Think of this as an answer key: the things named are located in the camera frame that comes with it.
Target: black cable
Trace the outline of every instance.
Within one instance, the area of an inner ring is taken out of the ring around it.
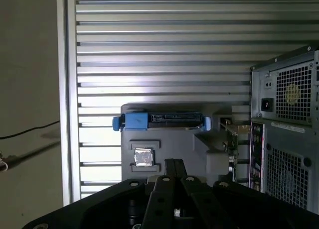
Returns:
[[[50,123],[50,124],[47,124],[47,125],[44,125],[44,126],[38,126],[38,127],[34,127],[34,128],[27,129],[27,130],[22,131],[22,132],[20,132],[20,133],[15,133],[15,134],[12,134],[12,135],[0,137],[0,140],[2,140],[2,139],[7,139],[7,138],[13,138],[13,137],[22,135],[22,134],[24,134],[24,133],[28,133],[28,132],[30,132],[30,131],[36,130],[36,129],[47,128],[47,127],[52,126],[52,125],[54,125],[54,124],[56,124],[56,123],[60,123],[60,121],[58,120],[58,121],[55,121],[55,122],[53,122],[53,123]]]

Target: sticker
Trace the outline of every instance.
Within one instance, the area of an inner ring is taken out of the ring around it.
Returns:
[[[271,126],[294,131],[294,132],[298,132],[298,133],[305,133],[304,128],[294,127],[294,126],[290,126],[290,125],[286,125],[286,124],[282,124],[282,123],[271,122]]]

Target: computer case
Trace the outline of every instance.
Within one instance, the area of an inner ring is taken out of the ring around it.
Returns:
[[[319,212],[319,47],[251,67],[249,187]]]

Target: aluminum extrusion wall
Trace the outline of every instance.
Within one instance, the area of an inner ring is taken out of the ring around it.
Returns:
[[[58,0],[65,204],[121,179],[126,103],[221,103],[249,120],[250,70],[319,38],[319,0]]]

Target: ventilation grille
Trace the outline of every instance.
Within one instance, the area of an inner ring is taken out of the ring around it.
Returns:
[[[267,193],[287,203],[307,209],[308,171],[301,159],[273,149],[268,154]]]
[[[311,74],[308,67],[280,72],[277,77],[276,116],[290,120],[310,120]]]

